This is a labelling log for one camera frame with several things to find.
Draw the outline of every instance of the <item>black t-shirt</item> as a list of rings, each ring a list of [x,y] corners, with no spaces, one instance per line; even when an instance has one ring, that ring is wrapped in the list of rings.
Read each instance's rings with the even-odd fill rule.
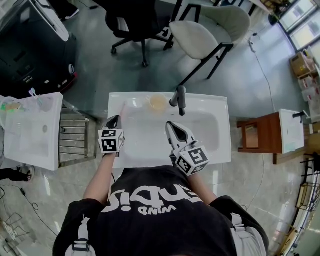
[[[65,255],[85,216],[97,256],[236,256],[231,213],[259,231],[268,251],[262,227],[230,197],[207,205],[189,187],[172,166],[125,169],[106,207],[94,199],[70,204],[53,255]]]

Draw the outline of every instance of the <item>forearm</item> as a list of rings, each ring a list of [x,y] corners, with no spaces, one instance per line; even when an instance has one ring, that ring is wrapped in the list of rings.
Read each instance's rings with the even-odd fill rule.
[[[103,205],[107,203],[115,157],[116,154],[113,153],[102,158],[98,170],[84,192],[83,199],[95,199]]]
[[[204,183],[198,173],[188,176],[188,181],[191,186],[191,190],[207,205],[211,204],[218,198]]]

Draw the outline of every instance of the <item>white marker cube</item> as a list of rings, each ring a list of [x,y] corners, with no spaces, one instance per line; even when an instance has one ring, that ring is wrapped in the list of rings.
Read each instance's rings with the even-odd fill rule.
[[[178,168],[187,176],[202,171],[209,162],[209,155],[204,146],[180,152],[175,161]]]
[[[104,129],[99,130],[98,133],[101,153],[119,153],[125,142],[122,129]]]

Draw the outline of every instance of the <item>sleeve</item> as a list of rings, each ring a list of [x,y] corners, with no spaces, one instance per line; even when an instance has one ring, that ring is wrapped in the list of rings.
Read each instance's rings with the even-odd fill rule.
[[[218,210],[221,214],[226,216],[230,221],[232,221],[232,216],[231,216],[232,213],[240,215],[242,218],[242,224],[244,224],[245,227],[255,228],[260,233],[263,239],[264,247],[266,251],[268,251],[269,239],[267,237],[265,230],[249,213],[247,213],[230,196],[227,196],[227,195],[221,196],[216,200],[214,200],[212,203],[210,203],[210,206]]]
[[[57,236],[53,246],[53,256],[64,256],[68,247],[78,239],[79,227],[85,217],[90,218],[90,223],[98,218],[104,206],[95,199],[83,199],[72,202],[69,205],[65,216],[61,232]]]

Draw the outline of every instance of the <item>white chair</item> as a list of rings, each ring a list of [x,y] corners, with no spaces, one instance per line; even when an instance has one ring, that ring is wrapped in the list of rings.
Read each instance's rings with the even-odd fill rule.
[[[191,8],[195,8],[195,22],[184,20]],[[216,22],[227,32],[230,41],[218,43],[215,35],[199,24],[200,15]],[[171,22],[169,27],[172,34],[163,50],[171,48],[171,42],[175,38],[190,58],[201,60],[201,63],[179,84],[182,86],[212,57],[216,57],[217,63],[207,79],[212,77],[227,53],[245,37],[250,28],[250,16],[241,8],[233,5],[211,7],[189,4],[180,20]]]

